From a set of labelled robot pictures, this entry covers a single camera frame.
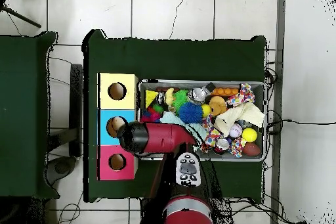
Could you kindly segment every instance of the green tablecloth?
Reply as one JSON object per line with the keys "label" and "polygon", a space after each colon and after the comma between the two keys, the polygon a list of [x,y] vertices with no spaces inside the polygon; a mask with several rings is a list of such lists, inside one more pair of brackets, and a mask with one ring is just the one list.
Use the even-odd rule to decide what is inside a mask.
{"label": "green tablecloth", "polygon": [[46,57],[56,33],[0,36],[0,196],[58,198],[45,181]]}
{"label": "green tablecloth", "polygon": [[[139,161],[135,180],[96,179],[97,72],[135,74],[139,79],[264,81],[264,37],[251,41],[106,39],[92,30],[83,41],[85,198],[149,195],[159,162]],[[261,201],[262,162],[213,162],[223,197]],[[209,162],[204,162],[209,169]]]}

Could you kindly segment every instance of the yellow box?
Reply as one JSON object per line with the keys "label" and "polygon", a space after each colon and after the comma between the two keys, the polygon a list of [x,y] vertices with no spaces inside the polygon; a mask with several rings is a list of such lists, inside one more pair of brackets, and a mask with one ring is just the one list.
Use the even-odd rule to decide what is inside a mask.
{"label": "yellow box", "polygon": [[[136,109],[138,78],[134,74],[100,73],[97,74],[97,78],[100,78],[100,84],[97,82],[98,89],[100,89],[98,91],[100,109]],[[112,90],[125,91],[125,93],[121,99],[117,100],[118,97],[111,92]]]}

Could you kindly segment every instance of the pink box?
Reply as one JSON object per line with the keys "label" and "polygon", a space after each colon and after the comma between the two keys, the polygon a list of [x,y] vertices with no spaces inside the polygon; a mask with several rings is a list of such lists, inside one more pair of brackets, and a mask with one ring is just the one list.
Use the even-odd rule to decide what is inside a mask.
{"label": "pink box", "polygon": [[[113,170],[109,163],[110,157],[114,154],[120,154],[124,157],[125,167],[121,170]],[[100,146],[99,171],[97,172],[98,180],[132,180],[135,177],[135,172],[138,169],[138,160],[131,153],[126,152],[120,145],[117,146]]]}

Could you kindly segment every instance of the shape sorter box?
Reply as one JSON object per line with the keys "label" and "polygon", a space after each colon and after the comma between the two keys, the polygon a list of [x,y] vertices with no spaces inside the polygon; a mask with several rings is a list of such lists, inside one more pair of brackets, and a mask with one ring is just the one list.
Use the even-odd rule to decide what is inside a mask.
{"label": "shape sorter box", "polygon": [[[136,120],[137,113],[137,83],[134,74],[97,74],[97,177],[98,180],[134,179],[138,168],[138,159],[122,149],[119,139],[113,138],[107,132],[108,121],[114,117],[122,117],[127,122]],[[111,87],[117,84],[123,92],[121,97],[114,99]],[[111,158],[114,155],[123,157],[125,165],[114,170]]]}
{"label": "shape sorter box", "polygon": [[[125,167],[123,169],[113,170],[110,167],[110,158],[114,154],[119,154],[124,158]],[[131,153],[126,152],[121,146],[100,146],[98,180],[132,180],[135,177],[137,169],[137,158],[135,158]]]}

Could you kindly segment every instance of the green spiky ball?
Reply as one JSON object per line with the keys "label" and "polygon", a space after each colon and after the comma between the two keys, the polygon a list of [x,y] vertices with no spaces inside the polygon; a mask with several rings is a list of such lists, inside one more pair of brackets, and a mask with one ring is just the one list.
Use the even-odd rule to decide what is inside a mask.
{"label": "green spiky ball", "polygon": [[188,101],[187,97],[188,90],[180,90],[174,94],[175,100],[173,101],[173,106],[175,107],[176,113],[179,113],[180,107]]}
{"label": "green spiky ball", "polygon": [[157,113],[160,113],[160,114],[162,114],[162,112],[163,112],[163,107],[160,106],[160,105],[158,105],[158,104],[156,104],[156,103],[153,105],[153,109],[154,109]]}

